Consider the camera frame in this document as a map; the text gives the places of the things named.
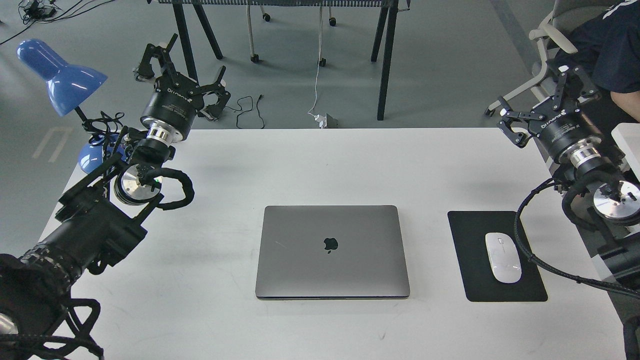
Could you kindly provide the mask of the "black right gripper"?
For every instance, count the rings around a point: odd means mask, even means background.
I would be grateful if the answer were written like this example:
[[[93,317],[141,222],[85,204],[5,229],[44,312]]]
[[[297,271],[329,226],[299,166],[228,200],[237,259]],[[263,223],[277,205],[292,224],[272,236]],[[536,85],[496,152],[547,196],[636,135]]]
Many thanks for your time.
[[[515,111],[503,96],[497,127],[518,148],[534,138],[557,164],[583,165],[601,157],[597,146],[602,133],[588,120],[579,104],[599,100],[601,91],[580,64],[548,64],[555,88],[550,103],[539,103],[530,112]]]

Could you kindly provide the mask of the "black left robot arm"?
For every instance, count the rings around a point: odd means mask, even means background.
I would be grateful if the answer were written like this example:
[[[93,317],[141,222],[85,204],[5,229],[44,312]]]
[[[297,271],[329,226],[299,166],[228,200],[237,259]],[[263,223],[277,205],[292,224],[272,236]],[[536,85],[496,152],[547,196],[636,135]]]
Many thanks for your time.
[[[71,288],[84,271],[101,274],[128,256],[146,237],[142,223],[153,210],[194,200],[192,180],[164,164],[173,159],[174,144],[187,139],[195,117],[216,120],[230,93],[222,83],[224,66],[206,85],[177,71],[170,58],[176,39],[148,44],[134,71],[137,81],[154,83],[141,116],[144,131],[101,130],[83,114],[80,104],[105,82],[103,73],[68,63],[40,39],[18,46],[18,59],[46,82],[55,111],[75,111],[93,134],[101,163],[62,194],[58,228],[20,257],[1,255],[3,360],[62,360],[79,347],[102,360],[104,351],[90,335],[100,303],[73,298]]]

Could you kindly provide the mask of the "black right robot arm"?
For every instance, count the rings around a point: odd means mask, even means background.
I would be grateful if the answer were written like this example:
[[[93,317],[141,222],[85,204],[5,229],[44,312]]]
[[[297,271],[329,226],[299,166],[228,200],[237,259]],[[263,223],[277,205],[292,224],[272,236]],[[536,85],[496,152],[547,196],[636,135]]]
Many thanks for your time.
[[[497,127],[519,148],[535,141],[552,165],[551,178],[531,193],[554,187],[563,196],[561,207],[567,219],[605,240],[597,252],[605,271],[602,280],[560,271],[525,249],[528,259],[578,283],[638,297],[639,235],[617,238],[611,228],[631,229],[639,224],[639,184],[631,180],[622,151],[606,143],[605,135],[582,110],[600,96],[580,66],[565,67],[557,76],[554,93],[529,111],[515,111],[499,96],[502,111]]]

